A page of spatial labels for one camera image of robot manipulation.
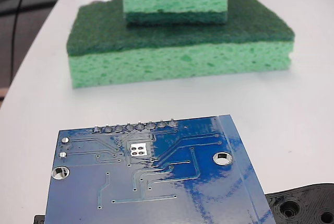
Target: hole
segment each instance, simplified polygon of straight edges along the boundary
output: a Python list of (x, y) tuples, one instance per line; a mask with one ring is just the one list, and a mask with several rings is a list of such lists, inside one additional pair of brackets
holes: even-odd
[(69, 175), (69, 169), (67, 167), (56, 167), (52, 170), (51, 176), (55, 180), (63, 180)]
[(287, 201), (280, 206), (280, 211), (285, 217), (292, 218), (299, 213), (300, 208), (296, 202)]
[(232, 163), (232, 156), (227, 152), (218, 152), (213, 156), (213, 161), (220, 166), (226, 166)]
[(333, 219), (334, 219), (334, 217), (333, 217), (332, 213), (330, 213), (330, 212), (324, 212), (321, 215), (321, 221), (323, 223), (332, 223)]

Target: cable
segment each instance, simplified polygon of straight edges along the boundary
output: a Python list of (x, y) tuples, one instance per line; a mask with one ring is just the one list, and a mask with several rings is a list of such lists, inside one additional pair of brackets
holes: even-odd
[(13, 24), (13, 30), (11, 33), (11, 49), (10, 49), (10, 83), (13, 81), (14, 78), (14, 53), (15, 53), (15, 34), (16, 34), (16, 25), (17, 25), (17, 19), (19, 17), (19, 13), (21, 10), (23, 0), (19, 0), (19, 3), (16, 8), (16, 12), (14, 15), (14, 24)]

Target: stacked sponges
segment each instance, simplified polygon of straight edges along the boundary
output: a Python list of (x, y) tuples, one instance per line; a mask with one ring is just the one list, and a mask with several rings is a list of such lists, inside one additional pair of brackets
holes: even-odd
[[(73, 86), (287, 69), (294, 33), (284, 21), (257, 0), (228, 0), (228, 7), (225, 25), (185, 25), (198, 21), (194, 10), (190, 21), (170, 25), (183, 11), (159, 17), (148, 3), (135, 17), (128, 6), (126, 19), (121, 0), (82, 7), (67, 43)], [(158, 18), (162, 25), (128, 25)]]

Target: blue object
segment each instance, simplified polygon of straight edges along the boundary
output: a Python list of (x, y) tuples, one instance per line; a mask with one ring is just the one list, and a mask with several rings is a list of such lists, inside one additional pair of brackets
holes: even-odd
[(275, 223), (229, 115), (60, 131), (45, 224)]

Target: floor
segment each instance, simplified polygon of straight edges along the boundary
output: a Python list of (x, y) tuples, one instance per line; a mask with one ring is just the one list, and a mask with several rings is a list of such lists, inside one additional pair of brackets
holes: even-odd
[[(55, 3), (57, 0), (23, 0), (22, 8)], [(19, 0), (0, 0), (0, 98), (5, 95), (10, 85), (10, 52), (11, 36), (13, 32), (14, 11)], [(37, 33), (44, 24), (52, 7), (23, 11), (19, 14), (14, 55), (14, 73), (17, 72), (24, 57), (34, 41)]]

